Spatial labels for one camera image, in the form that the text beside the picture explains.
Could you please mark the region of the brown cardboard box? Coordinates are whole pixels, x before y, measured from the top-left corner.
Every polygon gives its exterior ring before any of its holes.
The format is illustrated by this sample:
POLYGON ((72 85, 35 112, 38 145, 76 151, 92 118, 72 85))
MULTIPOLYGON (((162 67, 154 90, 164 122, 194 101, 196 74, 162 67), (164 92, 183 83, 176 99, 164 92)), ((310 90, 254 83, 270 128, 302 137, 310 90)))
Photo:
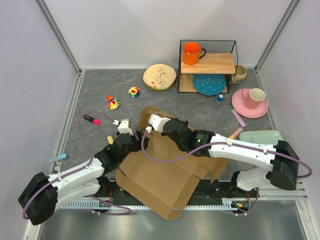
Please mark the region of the brown cardboard box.
POLYGON ((160 215, 165 220, 176 220, 182 215, 196 186, 206 174, 213 182, 224 171, 230 160, 221 157, 185 155, 167 136, 153 130, 147 134, 145 152, 130 153, 115 172, 119 187, 160 215))

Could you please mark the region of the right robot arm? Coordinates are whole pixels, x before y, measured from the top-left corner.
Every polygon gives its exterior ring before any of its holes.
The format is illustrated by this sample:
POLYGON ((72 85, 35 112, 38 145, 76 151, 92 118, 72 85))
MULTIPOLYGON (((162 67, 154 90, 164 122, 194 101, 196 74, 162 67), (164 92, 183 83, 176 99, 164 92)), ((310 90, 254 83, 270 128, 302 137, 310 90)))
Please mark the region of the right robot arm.
POLYGON ((192 130, 187 121, 164 118, 155 129, 176 143, 180 151, 195 157, 226 158, 255 168, 236 171, 229 184, 235 197, 255 188, 274 186, 286 191, 297 188, 298 155, 283 140, 273 144, 255 144, 231 139, 207 130, 192 130))

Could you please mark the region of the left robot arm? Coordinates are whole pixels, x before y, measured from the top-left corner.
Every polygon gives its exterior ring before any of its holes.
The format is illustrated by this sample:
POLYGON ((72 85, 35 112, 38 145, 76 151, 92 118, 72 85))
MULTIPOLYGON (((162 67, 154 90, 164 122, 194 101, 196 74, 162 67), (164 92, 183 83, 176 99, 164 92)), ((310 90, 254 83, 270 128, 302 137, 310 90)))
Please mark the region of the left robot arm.
POLYGON ((18 197, 23 219, 36 226, 78 198, 106 196, 111 183, 106 175, 117 169, 130 153, 145 150, 148 143, 149 138, 139 129, 134 134, 119 133, 112 144, 80 165, 56 174, 35 174, 18 197))

